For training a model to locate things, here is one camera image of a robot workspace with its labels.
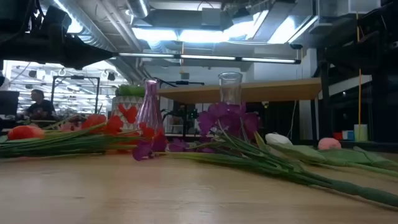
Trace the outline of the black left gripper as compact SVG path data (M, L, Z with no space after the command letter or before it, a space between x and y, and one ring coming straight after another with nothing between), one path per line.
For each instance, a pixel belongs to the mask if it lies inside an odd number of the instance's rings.
M30 41L30 60L40 63L59 63L66 67L82 69L114 56L113 52L97 47L79 47L75 53L77 46L78 41L73 38L55 42L34 38Z

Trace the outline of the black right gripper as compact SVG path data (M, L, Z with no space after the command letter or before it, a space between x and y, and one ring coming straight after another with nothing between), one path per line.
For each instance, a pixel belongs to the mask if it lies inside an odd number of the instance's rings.
M325 59L336 67L374 70L380 65L382 44L380 32L365 35L359 42L325 51Z

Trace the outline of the red artificial flower bunch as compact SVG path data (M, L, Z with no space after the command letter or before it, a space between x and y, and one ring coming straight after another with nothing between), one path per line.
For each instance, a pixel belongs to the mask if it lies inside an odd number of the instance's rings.
M130 123L136 123L136 129L122 130L123 122L117 115L106 118L102 114L91 114L84 122L81 129L93 128L93 134L103 134L106 142L97 147L75 149L72 151L47 151L47 152L26 152L23 154L0 154L0 159L11 159L18 157L52 157L69 154L106 154L108 152L129 153L131 152L136 160L152 157L156 152L164 152L167 145L167 138L164 132L155 132L152 128L141 130L137 124L138 111L135 107L129 111L123 111L124 117Z

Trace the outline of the pink artificial flower bunch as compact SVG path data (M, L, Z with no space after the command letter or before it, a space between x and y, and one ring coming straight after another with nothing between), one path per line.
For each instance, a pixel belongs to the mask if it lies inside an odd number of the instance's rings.
M58 127L58 130L62 132L79 131L81 129L81 125L82 118L79 116L73 116L63 121Z

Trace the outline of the purple ribbed glass vase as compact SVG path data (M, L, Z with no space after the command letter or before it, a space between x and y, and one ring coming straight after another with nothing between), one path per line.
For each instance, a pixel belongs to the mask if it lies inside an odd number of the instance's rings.
M152 128L155 132L164 132L164 125L157 97L157 81L147 80L141 108L137 114L137 124L141 130Z

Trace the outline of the pink artificial tulip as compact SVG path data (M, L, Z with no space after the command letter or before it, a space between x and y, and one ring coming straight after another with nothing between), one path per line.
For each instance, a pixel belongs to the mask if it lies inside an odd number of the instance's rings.
M352 149L342 148L340 142L334 138L323 138L318 143L318 149L328 162L335 165L348 166L348 164L359 164L380 169L398 171L398 162L368 152L355 146Z

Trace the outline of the orange artificial tulip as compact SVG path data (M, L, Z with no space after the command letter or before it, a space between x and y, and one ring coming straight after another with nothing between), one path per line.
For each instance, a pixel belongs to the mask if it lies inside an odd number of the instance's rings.
M103 134L91 133L93 128L80 131L45 131L35 126L18 126L0 138L0 154L26 152L72 151L97 147L106 142Z

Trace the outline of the white artificial tulip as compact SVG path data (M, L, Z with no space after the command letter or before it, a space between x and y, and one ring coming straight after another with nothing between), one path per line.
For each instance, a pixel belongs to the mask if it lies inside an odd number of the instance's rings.
M312 147L306 145L294 145L287 137L280 134L266 134L265 140L267 145L273 148L273 150L284 154L286 157L302 161L306 164L352 167L398 178L398 171L380 169L359 164L348 164L348 166L342 166L340 164L335 165L333 162L328 162L327 159L320 154L318 146Z

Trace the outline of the succulent in patterned white pot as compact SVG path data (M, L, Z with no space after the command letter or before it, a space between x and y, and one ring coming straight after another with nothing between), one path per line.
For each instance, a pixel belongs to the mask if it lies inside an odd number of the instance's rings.
M123 115L123 111L129 111L130 108L135 107L137 111L140 110L144 100L145 88L137 85L120 85L116 89L116 96L112 99L110 115L117 115L123 122L122 130L136 129L136 123L130 123Z

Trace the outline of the person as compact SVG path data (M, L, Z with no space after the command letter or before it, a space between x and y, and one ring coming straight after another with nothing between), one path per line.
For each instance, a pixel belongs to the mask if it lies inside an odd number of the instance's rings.
M34 103L26 109L26 116L33 120L55 120L56 112L53 103L45 99L42 90L33 89L30 96Z

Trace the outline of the black monitor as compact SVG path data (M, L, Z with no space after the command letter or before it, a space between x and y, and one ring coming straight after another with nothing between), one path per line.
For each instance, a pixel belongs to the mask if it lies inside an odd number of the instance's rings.
M18 91L0 91L0 115L16 115L19 102Z

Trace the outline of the long ceiling light bar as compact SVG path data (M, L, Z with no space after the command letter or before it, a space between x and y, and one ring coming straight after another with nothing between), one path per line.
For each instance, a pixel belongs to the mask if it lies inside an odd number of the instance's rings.
M190 55L190 54L153 54L153 53L113 53L118 57L136 58L162 58L162 59L190 59L190 60L222 60L234 62L254 62L254 63L278 63L278 64L300 64L298 59L284 58L263 58L263 57L232 57L218 55Z

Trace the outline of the clear glass vase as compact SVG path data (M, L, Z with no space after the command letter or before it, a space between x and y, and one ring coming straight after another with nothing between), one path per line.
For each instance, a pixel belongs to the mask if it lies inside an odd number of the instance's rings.
M243 75L238 72L224 72L218 75L220 101L232 105L241 104L241 83Z

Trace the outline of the purple artificial flower bunch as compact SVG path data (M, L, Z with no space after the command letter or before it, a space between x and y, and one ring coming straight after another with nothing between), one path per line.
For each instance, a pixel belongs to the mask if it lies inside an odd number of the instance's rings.
M257 133L257 122L258 117L255 113L246 113L239 105L215 103L198 115L201 135L213 133L215 135L213 139L192 147L178 139L167 145L165 136L157 133L150 141L140 141L132 156L135 160L141 161L168 154L175 158L235 167L296 184L318 186L359 196L398 208L398 195L329 179L311 173L298 164L298 161L316 164L322 162L321 159L298 155L292 159L284 159L271 153L270 147Z

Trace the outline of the black background rig frame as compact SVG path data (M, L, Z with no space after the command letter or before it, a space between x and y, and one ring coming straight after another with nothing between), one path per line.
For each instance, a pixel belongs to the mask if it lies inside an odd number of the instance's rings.
M62 81L60 81L58 84L56 84L56 80L58 78L61 78ZM51 97L50 101L53 103L54 95L55 95L55 88L59 84L63 83L65 79L71 79L71 80L84 80L84 79L89 79L89 80L96 80L97 83L94 84L94 87L96 87L96 95L95 95L95 113L99 113L100 111L98 110L98 100L99 100L99 93L100 93L100 78L99 77L85 77L82 75L70 75L70 76L60 76L56 75L53 76L53 81L52 81L52 91L51 91Z

